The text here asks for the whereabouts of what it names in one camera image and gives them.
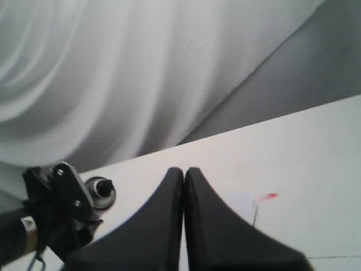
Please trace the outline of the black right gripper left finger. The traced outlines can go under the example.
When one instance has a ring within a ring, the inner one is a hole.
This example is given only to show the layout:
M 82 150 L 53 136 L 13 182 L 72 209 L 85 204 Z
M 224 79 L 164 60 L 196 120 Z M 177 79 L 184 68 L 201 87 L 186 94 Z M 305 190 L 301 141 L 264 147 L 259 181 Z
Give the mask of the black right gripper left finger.
M 147 202 L 125 223 L 74 252 L 66 270 L 178 270 L 183 172 L 169 168 Z

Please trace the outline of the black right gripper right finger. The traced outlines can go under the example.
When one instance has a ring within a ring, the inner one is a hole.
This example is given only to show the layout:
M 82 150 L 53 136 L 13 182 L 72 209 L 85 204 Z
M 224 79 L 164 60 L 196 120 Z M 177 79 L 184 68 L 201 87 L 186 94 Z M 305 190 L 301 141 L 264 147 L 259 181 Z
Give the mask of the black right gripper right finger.
M 190 270 L 309 270 L 305 255 L 257 230 L 214 191 L 201 169 L 184 180 Z

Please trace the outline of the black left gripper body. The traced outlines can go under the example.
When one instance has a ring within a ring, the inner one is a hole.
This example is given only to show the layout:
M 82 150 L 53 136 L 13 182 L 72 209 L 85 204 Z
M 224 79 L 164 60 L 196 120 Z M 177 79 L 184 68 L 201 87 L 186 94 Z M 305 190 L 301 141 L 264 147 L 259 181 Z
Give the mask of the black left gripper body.
M 48 213 L 37 221 L 38 242 L 36 252 L 42 254 L 46 248 L 63 262 L 69 256 L 89 245 L 103 219 L 93 213 L 86 222 L 79 222 L 70 216 L 58 216 Z

